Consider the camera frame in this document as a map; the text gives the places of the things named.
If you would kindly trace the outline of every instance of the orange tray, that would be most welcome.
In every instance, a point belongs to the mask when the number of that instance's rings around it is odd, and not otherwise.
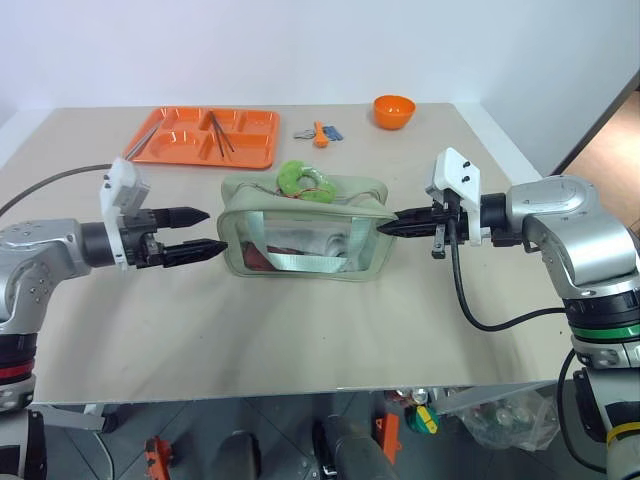
[[[226,133],[235,152],[222,136],[224,157],[216,142],[211,115]],[[158,130],[132,160],[215,167],[268,168],[273,164],[280,116],[264,110],[208,107],[156,108],[147,117],[125,152],[158,122]]]

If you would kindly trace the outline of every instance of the orange bowl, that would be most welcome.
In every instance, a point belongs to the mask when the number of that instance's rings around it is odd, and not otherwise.
[[[404,127],[415,111],[415,103],[398,95],[383,95],[373,102],[373,118],[379,127],[387,130]]]

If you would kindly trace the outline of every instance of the cable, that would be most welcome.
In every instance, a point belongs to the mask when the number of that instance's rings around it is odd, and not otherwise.
[[[12,208],[16,203],[18,203],[20,200],[22,200],[26,196],[31,195],[36,190],[40,190],[42,187],[47,186],[50,183],[55,182],[56,180],[60,180],[61,178],[65,178],[65,177],[70,177],[71,175],[76,175],[78,173],[93,172],[95,170],[108,170],[110,168],[111,168],[110,163],[102,163],[100,165],[90,165],[88,167],[74,168],[72,170],[67,170],[65,172],[56,173],[55,175],[52,175],[49,178],[45,178],[44,180],[36,183],[35,185],[30,186],[26,190],[20,192],[18,195],[13,197],[7,203],[5,203],[0,208],[0,217],[2,217],[2,215],[7,213],[7,211],[10,208]]]
[[[519,323],[522,323],[531,318],[539,317],[541,315],[549,315],[552,313],[566,313],[564,308],[554,307],[554,308],[543,308],[541,310],[534,310],[533,312],[526,313],[524,315],[520,315],[508,322],[499,323],[498,325],[485,325],[480,323],[471,313],[469,309],[469,305],[467,304],[467,299],[464,296],[464,288],[462,286],[462,274],[460,273],[460,252],[458,251],[458,238],[456,236],[456,222],[454,219],[449,219],[449,243],[451,244],[451,264],[453,267],[453,282],[456,286],[456,294],[458,296],[458,303],[460,303],[460,308],[462,309],[462,313],[469,320],[469,323],[483,332],[499,332],[501,330],[506,330],[507,328],[511,328]]]
[[[102,447],[102,451],[107,457],[107,463],[109,464],[109,476],[107,478],[109,480],[115,480],[116,472],[115,472],[115,466],[113,465],[113,457],[111,456],[111,453],[107,448],[107,445],[104,443],[104,440],[102,440],[102,437],[98,434],[98,432],[93,432],[93,436],[96,437],[96,440],[100,444],[100,447]]]
[[[580,455],[578,455],[575,448],[573,448],[571,439],[569,438],[569,432],[567,432],[567,424],[564,418],[564,379],[567,376],[569,365],[571,365],[571,361],[575,356],[576,351],[571,349],[571,351],[567,354],[567,358],[564,359],[564,363],[562,364],[562,368],[560,369],[560,375],[558,376],[558,384],[556,386],[556,402],[558,404],[558,423],[560,424],[560,433],[562,433],[562,438],[564,439],[564,443],[567,446],[567,450],[569,450],[569,453],[576,462],[588,468],[589,470],[593,470],[599,473],[607,473],[606,468],[599,465],[594,465],[593,463],[588,462]]]

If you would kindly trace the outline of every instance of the green donut toy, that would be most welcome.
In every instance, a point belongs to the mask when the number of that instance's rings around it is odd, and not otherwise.
[[[308,177],[315,182],[311,188],[302,187],[298,181]],[[310,202],[331,203],[336,198],[336,187],[329,179],[313,167],[299,160],[291,160],[278,172],[278,187],[287,197],[299,198]]]

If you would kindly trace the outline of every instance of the white table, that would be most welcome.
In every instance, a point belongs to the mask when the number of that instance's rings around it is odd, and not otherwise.
[[[371,124],[367,105],[265,107],[281,114],[277,160],[300,159],[330,174],[375,176],[393,210],[427,206],[426,174],[448,146],[482,172],[483,192],[510,185],[450,104],[419,105],[403,130]],[[0,172],[2,199],[61,170],[113,160],[150,108],[56,110]],[[293,140],[314,120],[345,140],[320,150]],[[152,186],[145,206],[192,206],[212,220],[162,232],[167,243],[217,238],[220,184],[231,169],[141,166]],[[2,225],[28,219],[100,220],[101,173],[56,182],[20,202]],[[173,269],[115,267],[54,292],[38,341],[36,401],[132,402],[373,389],[415,385],[548,382],[570,348],[561,315],[502,333],[467,324],[450,260],[431,239],[399,239],[381,276],[367,283],[240,278],[222,257]],[[499,323],[558,306],[538,255],[522,248],[461,249],[476,316]],[[324,299],[335,301],[326,303]]]

